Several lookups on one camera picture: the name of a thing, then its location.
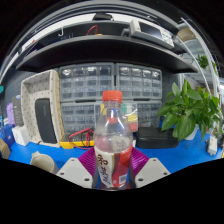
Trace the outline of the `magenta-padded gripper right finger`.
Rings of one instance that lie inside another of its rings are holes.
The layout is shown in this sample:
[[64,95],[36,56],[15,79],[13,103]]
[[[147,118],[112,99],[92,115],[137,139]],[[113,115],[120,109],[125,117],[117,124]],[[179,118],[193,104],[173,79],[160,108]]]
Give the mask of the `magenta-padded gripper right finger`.
[[158,158],[148,158],[136,148],[132,149],[129,165],[129,187],[146,186],[170,174]]

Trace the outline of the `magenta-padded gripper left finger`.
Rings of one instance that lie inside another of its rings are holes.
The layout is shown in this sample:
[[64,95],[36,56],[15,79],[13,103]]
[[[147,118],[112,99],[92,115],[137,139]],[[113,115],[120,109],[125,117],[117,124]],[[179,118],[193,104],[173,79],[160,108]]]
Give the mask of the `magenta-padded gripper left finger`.
[[70,158],[57,172],[57,176],[84,188],[98,186],[98,171],[93,148],[79,158]]

